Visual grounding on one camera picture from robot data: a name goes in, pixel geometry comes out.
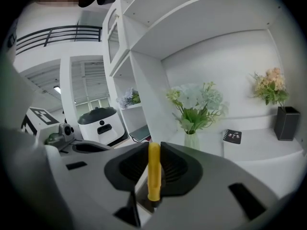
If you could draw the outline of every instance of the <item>black square vase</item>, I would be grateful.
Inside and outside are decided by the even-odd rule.
[[[294,139],[299,117],[300,113],[293,107],[286,106],[285,111],[278,107],[274,131],[279,140]]]

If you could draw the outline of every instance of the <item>ceiling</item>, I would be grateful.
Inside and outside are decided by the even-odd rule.
[[[108,96],[103,60],[78,61],[71,65],[73,96],[76,104]],[[25,76],[35,92],[32,106],[53,112],[62,108],[61,95],[53,87],[59,86],[59,65]]]

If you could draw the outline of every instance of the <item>black book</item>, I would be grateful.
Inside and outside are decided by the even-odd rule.
[[[224,134],[224,141],[241,144],[242,132],[228,129]]]
[[[145,125],[129,134],[137,142],[142,142],[150,136],[148,126]]]

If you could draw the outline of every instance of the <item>yellow post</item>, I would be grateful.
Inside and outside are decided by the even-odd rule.
[[[148,147],[148,199],[150,201],[160,200],[161,188],[161,163],[160,145],[152,142]]]

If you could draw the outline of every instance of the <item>flower vase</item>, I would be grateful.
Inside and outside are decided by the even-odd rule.
[[[200,141],[198,140],[198,136],[196,133],[189,135],[185,132],[184,145],[185,147],[193,148],[195,150],[201,149]]]

